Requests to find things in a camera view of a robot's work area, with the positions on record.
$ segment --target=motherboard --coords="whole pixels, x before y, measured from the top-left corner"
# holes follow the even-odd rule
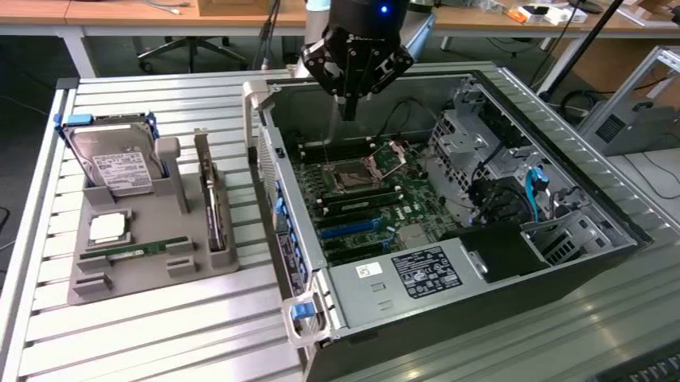
[[[334,265],[434,243],[460,228],[406,141],[301,149],[294,172]]]

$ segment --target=robotic arm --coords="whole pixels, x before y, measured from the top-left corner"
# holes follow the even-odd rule
[[[333,0],[322,38],[303,47],[302,62],[335,97],[345,121],[359,98],[379,93],[413,65],[399,30],[409,0]]]

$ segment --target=office chair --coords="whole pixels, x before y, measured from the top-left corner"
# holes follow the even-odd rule
[[[218,46],[210,43],[207,41],[207,39],[210,38],[212,37],[183,37],[178,40],[174,40],[172,37],[166,37],[164,38],[166,43],[160,45],[156,49],[150,50],[146,53],[138,52],[139,68],[144,73],[152,73],[154,66],[147,61],[147,59],[158,57],[163,53],[170,52],[171,50],[187,46],[190,48],[190,73],[194,72],[194,57],[196,54],[199,54],[199,47],[208,49],[210,51],[220,54],[222,56],[238,61],[239,69],[246,70],[247,69],[246,58],[241,54],[235,53],[234,51],[226,48],[227,46],[230,46],[230,38],[228,37],[222,38],[223,46]]]

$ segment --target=white label sticker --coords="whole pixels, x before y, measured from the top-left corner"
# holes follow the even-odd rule
[[[346,211],[347,209],[361,209],[369,205],[367,201],[362,201],[361,203],[355,203],[353,205],[343,205],[339,209],[341,211]]]
[[[382,273],[382,268],[379,263],[369,263],[359,265],[357,267],[357,274],[359,275],[359,279],[365,277],[379,275]]]
[[[142,153],[96,155],[92,159],[110,190],[134,189],[151,185],[151,175],[148,175]]]

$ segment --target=hard drive label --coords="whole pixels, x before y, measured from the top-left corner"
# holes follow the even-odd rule
[[[462,285],[441,247],[394,256],[391,263],[412,298],[429,296]]]
[[[151,185],[151,176],[142,153],[96,155],[92,160],[111,191]]]

